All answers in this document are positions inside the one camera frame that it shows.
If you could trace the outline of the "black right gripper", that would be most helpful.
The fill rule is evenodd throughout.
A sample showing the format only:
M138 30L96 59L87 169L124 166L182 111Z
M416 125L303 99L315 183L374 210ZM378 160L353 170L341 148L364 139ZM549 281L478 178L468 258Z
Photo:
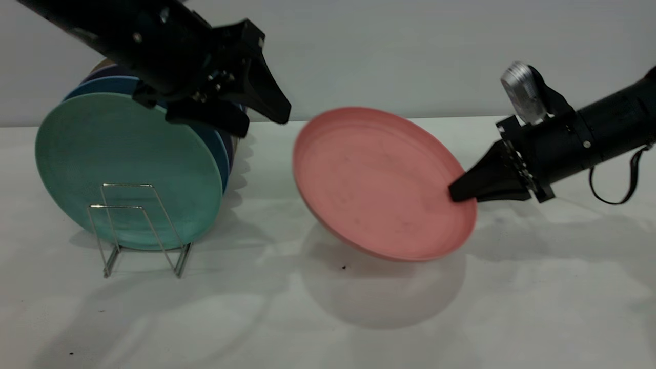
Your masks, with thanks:
M553 183L595 165L592 131L574 110L536 125L511 116L496 126L502 141L449 185L454 202L527 201L532 191L543 203L555 198Z

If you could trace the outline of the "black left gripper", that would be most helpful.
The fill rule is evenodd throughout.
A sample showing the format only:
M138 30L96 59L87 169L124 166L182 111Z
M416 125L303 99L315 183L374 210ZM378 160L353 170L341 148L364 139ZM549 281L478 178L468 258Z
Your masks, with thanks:
M138 25L133 72L140 82L134 99L170 102L169 123L204 125L246 138L248 115L222 100L288 123L291 103L265 62L265 34L250 19L213 27L190 10L160 10L152 19L140 15Z

